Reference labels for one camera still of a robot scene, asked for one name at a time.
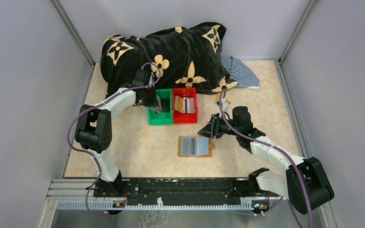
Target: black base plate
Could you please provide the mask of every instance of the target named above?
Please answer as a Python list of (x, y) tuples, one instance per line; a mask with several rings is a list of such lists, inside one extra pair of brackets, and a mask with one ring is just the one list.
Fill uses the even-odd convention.
[(248, 178), (122, 178), (122, 192), (96, 185), (95, 197), (123, 197), (128, 205), (240, 205), (240, 197), (266, 196), (250, 189)]

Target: metal strip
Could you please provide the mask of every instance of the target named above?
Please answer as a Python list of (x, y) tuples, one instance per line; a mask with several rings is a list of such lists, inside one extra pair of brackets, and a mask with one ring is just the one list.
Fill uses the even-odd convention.
[(336, 208), (335, 199), (333, 200), (334, 201), (331, 200), (320, 207), (321, 216), (323, 217), (326, 227), (343, 228), (344, 225), (340, 219), (338, 209)]
[(312, 10), (315, 8), (319, 0), (310, 0), (308, 2), (308, 5), (306, 6), (306, 10), (304, 11), (303, 15), (301, 15), (300, 21), (298, 22), (292, 36), (290, 37), (290, 40), (288, 44), (286, 45), (285, 49), (283, 50), (282, 56), (280, 57), (280, 62), (283, 63), (286, 58), (288, 57), (289, 52), (292, 50), (295, 42), (297, 41), (297, 38), (300, 34), (300, 32), (303, 30), (304, 25), (312, 12)]
[[(50, 189), (48, 190), (47, 197), (64, 197), (64, 196), (83, 196), (85, 197), (87, 190), (85, 189)], [(93, 191), (89, 192), (89, 196), (93, 196)]]
[(290, 84), (288, 83), (286, 74), (281, 64), (278, 61), (275, 61), (275, 67), (276, 67), (276, 72), (278, 74), (280, 87), (283, 92), (283, 97), (285, 99), (286, 107), (289, 112), (289, 118), (295, 134), (295, 139), (296, 139), (296, 144), (298, 146), (299, 154), (303, 157), (309, 158), (311, 157), (311, 154), (309, 151), (309, 147), (307, 146), (307, 140), (304, 134), (303, 125), (301, 124), (297, 106), (293, 99), (293, 94), (290, 88)]
[(41, 213), (38, 228), (50, 228), (54, 220), (55, 211), (57, 210), (58, 200), (45, 200), (43, 211)]
[(62, 7), (61, 3), (59, 3), (59, 0), (50, 0), (54, 8), (57, 10), (58, 15), (61, 17), (62, 21), (65, 24), (65, 27), (67, 27), (68, 31), (70, 32), (70, 35), (75, 40), (77, 46), (79, 47), (80, 51), (82, 52), (85, 59), (88, 61), (89, 65), (94, 67), (94, 60), (92, 56), (90, 55), (88, 49), (86, 48), (85, 44), (83, 43), (82, 39), (78, 35), (75, 27), (73, 26), (72, 22), (70, 21), (69, 17), (67, 16), (64, 8)]
[(91, 177), (91, 178), (64, 178), (64, 179), (52, 179), (51, 180), (51, 184), (52, 183), (67, 183), (67, 184), (74, 184), (74, 183), (93, 183), (93, 181), (95, 180), (95, 177)]
[[(124, 207), (115, 208), (114, 204), (123, 202), (123, 199), (89, 199), (87, 203), (92, 210), (254, 210), (252, 200), (241, 198), (240, 205), (183, 205), (183, 206), (168, 206), (163, 205), (161, 198), (157, 200), (156, 205), (126, 205)], [(84, 199), (60, 199), (57, 205), (57, 210), (86, 210), (86, 202)]]
[(85, 189), (89, 187), (93, 182), (73, 182), (69, 185), (67, 182), (52, 182), (49, 186), (50, 189)]
[[(90, 69), (90, 78), (89, 78), (89, 82), (87, 83), (87, 86), (86, 86), (86, 89), (85, 89), (85, 94), (83, 95), (83, 99), (82, 99), (81, 104), (79, 105), (79, 107), (81, 107), (81, 106), (85, 103), (85, 101), (86, 101), (86, 97), (87, 97), (87, 93), (88, 93), (88, 91), (89, 91), (90, 83), (91, 83), (91, 81), (92, 81), (92, 77), (93, 77), (94, 69), (95, 69), (95, 66), (93, 65), (93, 66), (91, 67), (91, 69)], [(70, 134), (71, 134), (71, 135), (75, 135), (75, 130), (76, 130), (76, 124), (75, 124), (75, 125), (73, 126), (73, 128), (71, 129)], [(66, 160), (65, 160), (65, 163), (64, 163), (64, 165), (63, 165), (63, 167), (62, 167), (61, 178), (65, 177), (65, 172), (66, 172), (66, 170), (67, 170), (67, 166), (68, 166), (68, 162), (69, 162), (69, 155), (70, 155), (70, 153), (71, 153), (71, 149), (70, 149), (70, 148), (68, 148), (68, 151), (67, 151), (68, 156), (67, 156), (67, 158), (66, 158)]]

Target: plastic storage bin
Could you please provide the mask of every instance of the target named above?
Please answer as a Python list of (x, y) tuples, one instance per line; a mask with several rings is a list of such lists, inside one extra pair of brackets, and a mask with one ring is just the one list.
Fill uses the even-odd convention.
[[(179, 97), (193, 97), (195, 113), (180, 113), (175, 110), (175, 96)], [(196, 104), (196, 90), (195, 88), (175, 88), (173, 89), (173, 122), (176, 124), (188, 124), (198, 122), (198, 107)]]
[(173, 92), (171, 89), (156, 89), (156, 94), (160, 98), (170, 99), (170, 110), (168, 112), (162, 112), (161, 114), (153, 113), (151, 108), (147, 110), (147, 116), (149, 119), (149, 125), (161, 125), (161, 124), (173, 124)]

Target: pillow with floral pattern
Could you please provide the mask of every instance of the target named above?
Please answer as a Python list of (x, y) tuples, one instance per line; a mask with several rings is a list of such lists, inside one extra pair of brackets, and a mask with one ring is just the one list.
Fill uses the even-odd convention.
[(101, 74), (108, 82), (107, 95), (131, 83), (144, 63), (156, 77), (157, 89), (195, 87), (197, 93), (215, 94), (230, 89), (237, 82), (221, 62), (222, 40), (226, 28), (216, 22), (205, 22), (192, 28), (175, 27), (144, 38), (109, 36), (104, 40), (100, 61)]

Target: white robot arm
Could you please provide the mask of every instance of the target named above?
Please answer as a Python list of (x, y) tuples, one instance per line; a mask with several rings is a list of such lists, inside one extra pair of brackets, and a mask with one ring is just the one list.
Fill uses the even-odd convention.
[[(250, 153), (262, 157), (269, 164), (276, 167), (281, 174), (274, 173), (266, 168), (259, 169), (249, 175), (252, 190), (255, 192), (271, 191), (290, 199), (293, 206), (302, 214), (307, 214), (306, 201), (301, 189), (299, 178), (295, 174), (293, 165), (296, 165), (301, 179), (306, 187), (310, 206), (315, 209), (334, 198), (327, 175), (320, 161), (314, 157), (306, 159), (292, 154), (276, 145), (262, 131), (253, 127), (248, 108), (238, 106), (232, 110), (233, 118), (226, 120), (219, 114), (213, 114), (209, 123), (198, 131), (198, 135), (207, 138), (220, 138), (224, 134), (236, 136), (239, 145)], [(248, 140), (236, 132), (247, 135), (255, 141)], [(276, 149), (278, 146), (293, 161), (293, 164)]]
[[(91, 152), (98, 160), (101, 167), (100, 181), (105, 185), (113, 186), (116, 191), (121, 191), (122, 176), (120, 170), (114, 163), (109, 145), (112, 140), (111, 120), (125, 108), (136, 103), (141, 103), (148, 107), (159, 107), (158, 97), (155, 88), (145, 88), (132, 91), (128, 88), (148, 85), (152, 82), (151, 74), (145, 71), (138, 71), (132, 84), (120, 88), (116, 94), (106, 100), (96, 104), (100, 106), (82, 115), (77, 123), (75, 139), (82, 147)], [(92, 108), (84, 105), (81, 112)], [(293, 170), (292, 163), (277, 151), (275, 145), (266, 135), (257, 128), (254, 128), (247, 107), (238, 106), (233, 109), (233, 118), (228, 120), (230, 126), (235, 130), (250, 135), (259, 142), (266, 142), (270, 147), (253, 142), (237, 135), (221, 119), (219, 114), (213, 114), (209, 123), (198, 131), (198, 135), (208, 138), (220, 138), (224, 134), (236, 136), (240, 146), (250, 153), (264, 158), (269, 164), (276, 167), (281, 174), (274, 173), (268, 169), (259, 169), (249, 175), (251, 191), (264, 192), (271, 191), (280, 196), (290, 199), (293, 206), (302, 214), (307, 213), (304, 196), (299, 180)], [(306, 185), (312, 209), (315, 209), (334, 197), (329, 180), (322, 168), (321, 163), (312, 157), (305, 159), (301, 156), (285, 151), (293, 160), (296, 167), (301, 171), (302, 180)]]

